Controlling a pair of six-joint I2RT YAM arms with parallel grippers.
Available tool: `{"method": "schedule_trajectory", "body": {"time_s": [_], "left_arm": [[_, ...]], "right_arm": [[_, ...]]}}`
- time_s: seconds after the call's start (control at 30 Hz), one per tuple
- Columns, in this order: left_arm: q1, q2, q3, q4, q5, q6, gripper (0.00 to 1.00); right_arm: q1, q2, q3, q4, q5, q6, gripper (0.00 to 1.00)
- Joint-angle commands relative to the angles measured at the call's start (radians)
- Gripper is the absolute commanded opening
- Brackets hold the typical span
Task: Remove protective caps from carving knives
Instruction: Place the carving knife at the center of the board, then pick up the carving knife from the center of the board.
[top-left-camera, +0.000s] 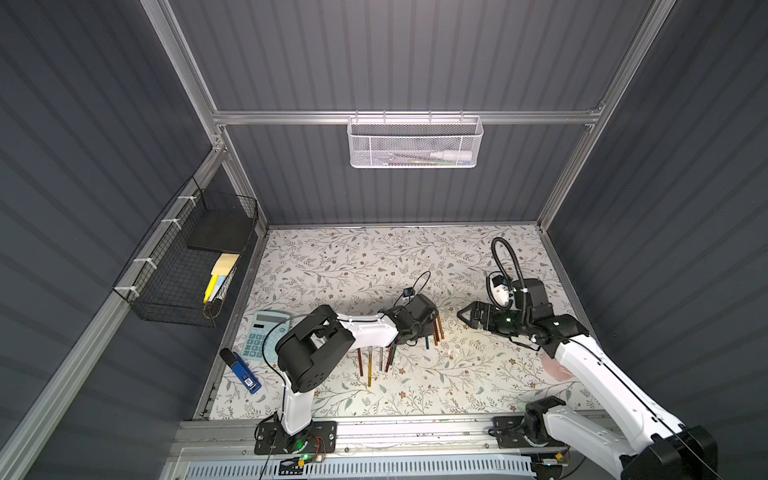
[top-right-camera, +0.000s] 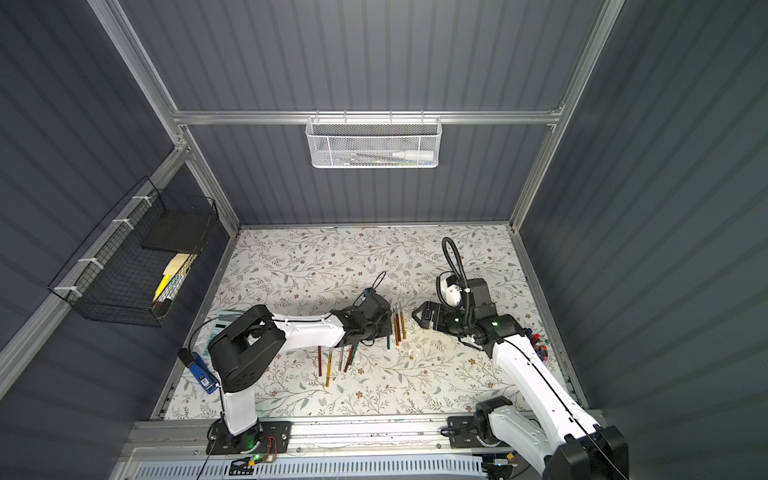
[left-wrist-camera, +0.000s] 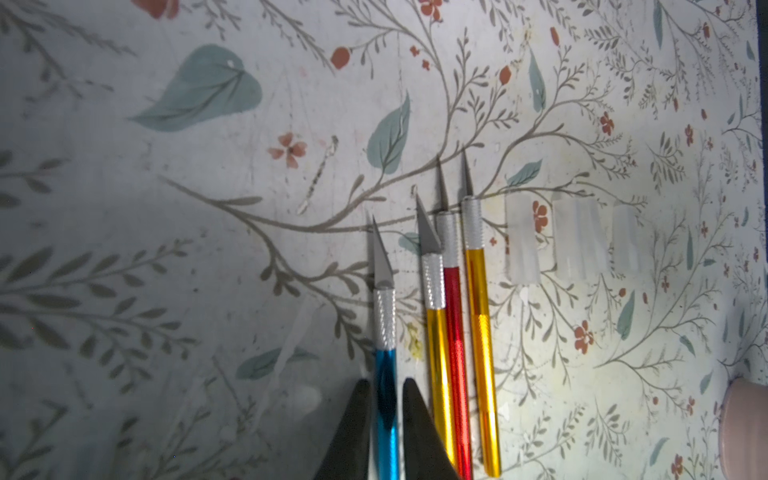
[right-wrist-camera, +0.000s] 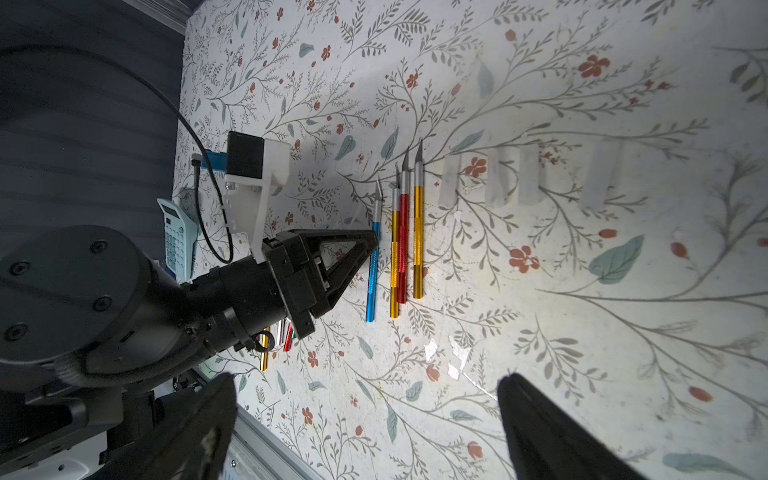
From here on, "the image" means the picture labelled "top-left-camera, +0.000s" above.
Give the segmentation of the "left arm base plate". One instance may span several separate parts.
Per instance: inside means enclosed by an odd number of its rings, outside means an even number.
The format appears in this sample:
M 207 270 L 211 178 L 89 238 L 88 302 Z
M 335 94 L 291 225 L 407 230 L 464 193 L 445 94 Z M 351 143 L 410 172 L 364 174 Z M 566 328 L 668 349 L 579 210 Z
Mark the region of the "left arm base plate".
M 311 421 L 299 433 L 285 432 L 280 422 L 270 417 L 261 421 L 255 429 L 255 455 L 267 454 L 327 454 L 335 451 L 338 437 L 338 423 L 334 421 Z

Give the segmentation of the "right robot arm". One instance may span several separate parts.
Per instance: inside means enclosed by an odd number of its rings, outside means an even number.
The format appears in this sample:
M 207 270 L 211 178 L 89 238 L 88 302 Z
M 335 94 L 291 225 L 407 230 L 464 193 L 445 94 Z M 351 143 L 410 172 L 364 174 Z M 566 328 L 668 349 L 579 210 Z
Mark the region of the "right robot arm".
M 633 382 L 574 316 L 555 314 L 536 279 L 486 281 L 489 302 L 458 311 L 472 329 L 483 329 L 545 354 L 567 369 L 598 400 L 619 431 L 612 433 L 555 396 L 528 403 L 521 420 L 496 420 L 499 442 L 515 437 L 534 447 L 553 442 L 574 447 L 616 479 L 716 479 L 718 446 L 703 427 L 688 427 Z

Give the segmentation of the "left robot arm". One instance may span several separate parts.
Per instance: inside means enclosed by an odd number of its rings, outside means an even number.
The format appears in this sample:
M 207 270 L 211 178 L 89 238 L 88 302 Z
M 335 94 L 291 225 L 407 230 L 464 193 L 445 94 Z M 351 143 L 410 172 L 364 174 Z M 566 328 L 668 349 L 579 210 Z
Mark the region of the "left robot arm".
M 314 391 L 348 352 L 414 343 L 432 334 L 438 316 L 436 305 L 422 294 L 368 316 L 343 315 L 329 305 L 315 308 L 275 346 L 278 372 L 284 381 L 278 410 L 284 433 L 294 436 L 308 428 Z

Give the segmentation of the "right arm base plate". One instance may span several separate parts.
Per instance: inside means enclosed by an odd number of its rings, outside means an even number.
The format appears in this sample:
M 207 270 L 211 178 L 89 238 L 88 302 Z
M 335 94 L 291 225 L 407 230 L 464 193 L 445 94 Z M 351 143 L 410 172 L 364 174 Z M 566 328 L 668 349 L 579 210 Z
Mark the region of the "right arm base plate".
M 545 430 L 543 423 L 527 415 L 497 416 L 487 430 L 500 448 L 555 448 L 567 449 L 565 443 L 554 439 Z

